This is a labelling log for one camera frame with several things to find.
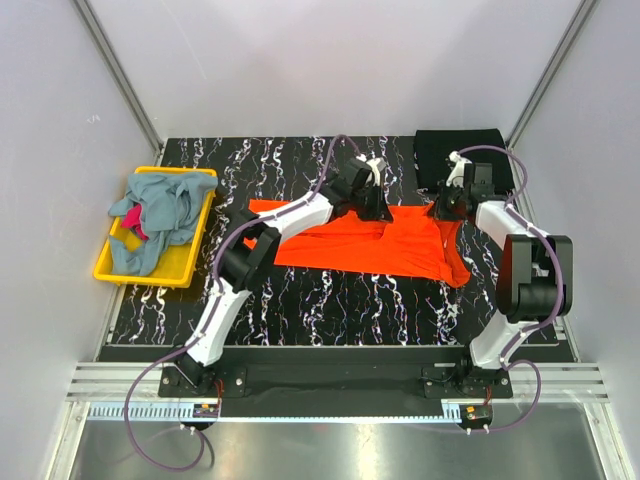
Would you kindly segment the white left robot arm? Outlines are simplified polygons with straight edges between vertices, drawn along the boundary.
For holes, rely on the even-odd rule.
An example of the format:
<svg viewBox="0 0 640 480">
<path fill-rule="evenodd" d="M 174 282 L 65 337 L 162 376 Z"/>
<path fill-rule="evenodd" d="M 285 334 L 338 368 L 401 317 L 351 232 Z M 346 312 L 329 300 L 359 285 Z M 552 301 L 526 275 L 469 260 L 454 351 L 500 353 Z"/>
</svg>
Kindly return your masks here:
<svg viewBox="0 0 640 480">
<path fill-rule="evenodd" d="M 238 213 L 215 257 L 213 285 L 200 320 L 185 346 L 176 352 L 175 368 L 190 393 L 203 396 L 214 388 L 216 372 L 211 366 L 220 360 L 239 310 L 268 279 L 279 247 L 351 211 L 363 221 L 393 220 L 376 180 L 348 187 L 334 179 L 320 191 L 310 191 L 285 206 Z"/>
</svg>

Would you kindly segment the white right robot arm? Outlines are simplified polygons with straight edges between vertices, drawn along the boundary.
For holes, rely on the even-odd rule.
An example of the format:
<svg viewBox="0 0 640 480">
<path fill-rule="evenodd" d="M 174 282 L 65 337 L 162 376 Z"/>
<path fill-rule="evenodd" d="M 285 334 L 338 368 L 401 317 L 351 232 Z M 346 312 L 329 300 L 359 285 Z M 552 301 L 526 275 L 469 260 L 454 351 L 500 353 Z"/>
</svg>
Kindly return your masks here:
<svg viewBox="0 0 640 480">
<path fill-rule="evenodd" d="M 497 310 L 452 372 L 457 390 L 472 397 L 499 382 L 529 336 L 570 310 L 573 244 L 536 227 L 491 186 L 443 184 L 429 215 L 469 220 L 502 249 Z"/>
</svg>

